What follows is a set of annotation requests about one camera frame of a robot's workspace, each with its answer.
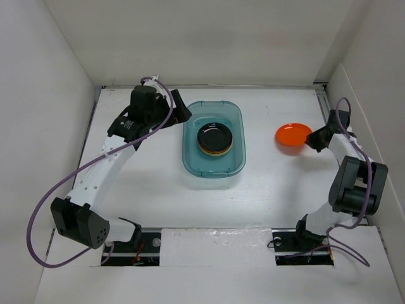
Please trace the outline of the orange plate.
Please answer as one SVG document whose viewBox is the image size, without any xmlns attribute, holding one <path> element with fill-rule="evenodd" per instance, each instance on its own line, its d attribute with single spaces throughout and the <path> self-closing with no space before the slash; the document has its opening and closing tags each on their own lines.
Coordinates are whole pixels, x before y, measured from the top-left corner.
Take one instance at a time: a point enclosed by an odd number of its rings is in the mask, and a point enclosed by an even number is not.
<svg viewBox="0 0 405 304">
<path fill-rule="evenodd" d="M 279 127 L 275 133 L 277 149 L 290 156 L 299 155 L 305 150 L 306 139 L 312 130 L 302 123 L 287 123 Z"/>
<path fill-rule="evenodd" d="M 225 152 L 225 151 L 229 151 L 232 149 L 232 144 L 228 145 L 227 147 L 223 148 L 223 149 L 213 149 L 213 148 L 207 148 L 204 147 L 202 145 L 199 145 L 199 148 L 201 151 L 208 151 L 210 153 L 221 153 L 221 152 Z"/>
</svg>

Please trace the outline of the black plate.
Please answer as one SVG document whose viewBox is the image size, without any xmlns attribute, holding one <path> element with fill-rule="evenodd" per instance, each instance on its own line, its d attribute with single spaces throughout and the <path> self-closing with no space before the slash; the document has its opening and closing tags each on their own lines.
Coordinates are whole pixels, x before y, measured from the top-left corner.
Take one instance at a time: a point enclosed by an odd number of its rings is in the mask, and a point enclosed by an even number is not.
<svg viewBox="0 0 405 304">
<path fill-rule="evenodd" d="M 233 143 L 233 135 L 226 125 L 220 122 L 211 122 L 199 129 L 197 142 L 198 145 L 207 148 L 223 149 Z"/>
</svg>

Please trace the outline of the green plate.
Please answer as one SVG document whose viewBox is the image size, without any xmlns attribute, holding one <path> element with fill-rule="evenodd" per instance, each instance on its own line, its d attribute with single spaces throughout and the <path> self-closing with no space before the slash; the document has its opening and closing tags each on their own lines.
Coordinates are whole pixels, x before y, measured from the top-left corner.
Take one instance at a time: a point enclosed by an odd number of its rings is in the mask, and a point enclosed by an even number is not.
<svg viewBox="0 0 405 304">
<path fill-rule="evenodd" d="M 229 151 L 221 152 L 221 153 L 210 153 L 208 151 L 202 151 L 205 155 L 208 156 L 213 156 L 213 157 L 219 157 L 219 156 L 224 156 L 226 155 Z"/>
</svg>

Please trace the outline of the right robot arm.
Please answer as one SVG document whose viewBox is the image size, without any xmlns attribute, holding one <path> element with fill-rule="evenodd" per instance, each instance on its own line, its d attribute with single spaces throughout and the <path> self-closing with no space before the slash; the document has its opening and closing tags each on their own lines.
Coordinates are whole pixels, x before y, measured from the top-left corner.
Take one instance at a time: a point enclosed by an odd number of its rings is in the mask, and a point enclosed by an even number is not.
<svg viewBox="0 0 405 304">
<path fill-rule="evenodd" d="M 306 144 L 321 152 L 329 149 L 339 169 L 328 193 L 328 201 L 317 211 L 303 216 L 292 234 L 294 245 L 302 250 L 323 244 L 327 229 L 355 224 L 377 212 L 389 169 L 375 162 L 361 149 L 354 133 L 349 132 L 350 111 L 330 110 L 326 125 L 306 138 Z"/>
</svg>

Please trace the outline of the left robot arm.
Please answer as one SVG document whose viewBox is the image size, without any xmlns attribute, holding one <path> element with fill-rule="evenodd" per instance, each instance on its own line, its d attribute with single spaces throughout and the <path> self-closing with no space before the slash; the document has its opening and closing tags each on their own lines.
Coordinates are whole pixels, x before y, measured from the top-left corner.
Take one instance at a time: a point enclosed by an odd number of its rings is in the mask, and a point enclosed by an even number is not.
<svg viewBox="0 0 405 304">
<path fill-rule="evenodd" d="M 139 224 L 120 217 L 107 220 L 101 205 L 124 164 L 138 150 L 142 138 L 158 128 L 184 123 L 192 116 L 178 90 L 171 92 L 173 106 L 157 88 L 137 85 L 130 104 L 115 118 L 104 140 L 102 160 L 91 165 L 65 198 L 55 198 L 51 213 L 59 235 L 97 249 L 105 242 L 119 242 L 127 251 L 141 243 Z"/>
</svg>

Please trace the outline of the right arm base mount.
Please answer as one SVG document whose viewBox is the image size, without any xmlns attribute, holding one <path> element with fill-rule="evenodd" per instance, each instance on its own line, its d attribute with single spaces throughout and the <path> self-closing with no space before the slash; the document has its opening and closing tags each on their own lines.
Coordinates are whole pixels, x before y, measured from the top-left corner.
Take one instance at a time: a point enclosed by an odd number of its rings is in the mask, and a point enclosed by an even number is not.
<svg viewBox="0 0 405 304">
<path fill-rule="evenodd" d="M 267 247 L 275 252 L 276 266 L 333 266 L 328 239 L 299 237 L 295 229 L 272 229 Z"/>
</svg>

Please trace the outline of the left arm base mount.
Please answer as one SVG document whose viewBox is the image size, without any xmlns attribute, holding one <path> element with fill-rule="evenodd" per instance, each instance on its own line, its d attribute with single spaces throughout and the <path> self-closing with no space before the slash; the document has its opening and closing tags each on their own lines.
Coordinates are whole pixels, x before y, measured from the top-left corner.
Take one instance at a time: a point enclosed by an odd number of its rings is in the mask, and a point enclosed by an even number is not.
<svg viewBox="0 0 405 304">
<path fill-rule="evenodd" d="M 114 249 L 106 262 L 103 260 L 111 248 L 105 246 L 101 255 L 101 266 L 110 267 L 158 267 L 161 249 L 162 229 L 146 228 L 142 230 L 138 247 L 129 243 L 114 242 Z"/>
</svg>

